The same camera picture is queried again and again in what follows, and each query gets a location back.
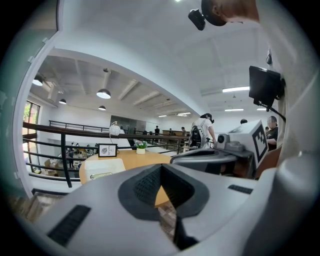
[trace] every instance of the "small framed sign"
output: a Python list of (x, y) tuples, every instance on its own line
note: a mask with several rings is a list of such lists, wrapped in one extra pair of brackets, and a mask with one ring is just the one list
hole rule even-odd
[(117, 156), (117, 144), (99, 144), (98, 156), (100, 158), (112, 158)]

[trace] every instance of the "white box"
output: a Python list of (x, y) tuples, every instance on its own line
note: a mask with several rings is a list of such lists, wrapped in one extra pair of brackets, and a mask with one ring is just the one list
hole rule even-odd
[(258, 168), (268, 152), (265, 129), (261, 120), (241, 124), (227, 134), (231, 142), (240, 142), (246, 150), (254, 153), (255, 167)]
[(87, 181), (91, 181), (90, 176), (95, 174), (105, 173), (120, 173), (125, 171), (124, 162), (122, 159), (107, 159), (107, 160), (92, 160), (84, 162), (84, 171)]

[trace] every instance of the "potted plant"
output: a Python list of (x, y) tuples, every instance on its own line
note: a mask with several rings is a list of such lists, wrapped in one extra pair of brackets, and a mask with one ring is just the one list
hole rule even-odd
[(134, 145), (138, 155), (144, 155), (146, 153), (146, 147), (148, 146), (146, 141), (137, 140)]

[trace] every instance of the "black monitor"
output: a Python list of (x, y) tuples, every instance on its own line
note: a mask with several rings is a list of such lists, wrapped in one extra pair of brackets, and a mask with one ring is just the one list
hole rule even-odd
[(255, 105), (269, 109), (275, 99), (279, 99), (283, 95), (284, 86), (279, 73), (257, 66), (250, 66), (249, 76), (249, 97), (254, 99), (253, 103)]

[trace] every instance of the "wooden table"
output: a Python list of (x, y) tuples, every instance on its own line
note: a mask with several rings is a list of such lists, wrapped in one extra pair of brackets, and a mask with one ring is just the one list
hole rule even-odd
[[(145, 154), (136, 154), (135, 150), (121, 150), (117, 157), (98, 157), (97, 154), (89, 157), (86, 161), (94, 161), (94, 160), (108, 160), (108, 159), (122, 159), (124, 167), (126, 170), (130, 170), (137, 167), (154, 165), (154, 164), (169, 164), (171, 157), (167, 155), (163, 155), (160, 153), (154, 153), (145, 151)], [(79, 177), (81, 184), (85, 184), (87, 182), (87, 177), (85, 173), (85, 163), (82, 163), (79, 169)], [(161, 186), (159, 192), (155, 199), (155, 207), (159, 207), (164, 203), (167, 203), (169, 198)]]

